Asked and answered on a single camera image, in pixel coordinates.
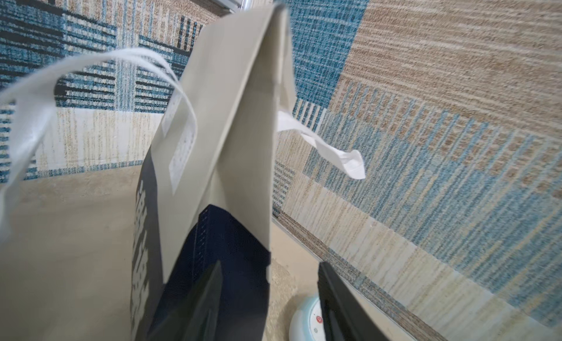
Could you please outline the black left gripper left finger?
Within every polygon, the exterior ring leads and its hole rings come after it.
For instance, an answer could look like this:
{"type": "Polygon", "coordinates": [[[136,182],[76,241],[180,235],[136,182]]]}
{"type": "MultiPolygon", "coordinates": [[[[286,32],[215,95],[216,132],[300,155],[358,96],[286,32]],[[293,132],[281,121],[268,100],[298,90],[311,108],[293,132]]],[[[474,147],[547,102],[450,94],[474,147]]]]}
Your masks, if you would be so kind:
{"type": "Polygon", "coordinates": [[[221,291],[222,266],[217,261],[203,273],[189,294],[149,333],[149,339],[215,339],[221,291]]]}

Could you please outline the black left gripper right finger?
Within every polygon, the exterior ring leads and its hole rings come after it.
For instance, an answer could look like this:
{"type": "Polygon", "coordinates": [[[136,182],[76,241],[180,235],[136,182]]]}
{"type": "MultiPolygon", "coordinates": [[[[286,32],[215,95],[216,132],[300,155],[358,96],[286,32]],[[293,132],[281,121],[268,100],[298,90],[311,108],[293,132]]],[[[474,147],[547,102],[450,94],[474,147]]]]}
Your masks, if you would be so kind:
{"type": "Polygon", "coordinates": [[[318,292],[327,341],[389,341],[327,261],[319,264],[318,292]]]}

